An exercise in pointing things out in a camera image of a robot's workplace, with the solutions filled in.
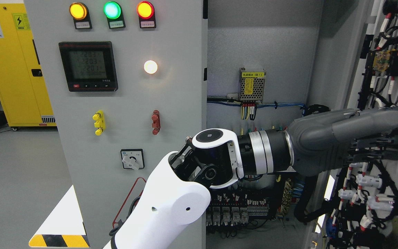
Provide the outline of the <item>grey robot hand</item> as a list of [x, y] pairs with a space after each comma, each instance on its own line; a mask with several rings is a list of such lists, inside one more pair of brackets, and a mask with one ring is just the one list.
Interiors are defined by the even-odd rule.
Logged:
[[286, 130], [303, 176], [369, 159], [398, 160], [398, 106], [340, 109], [294, 120]]

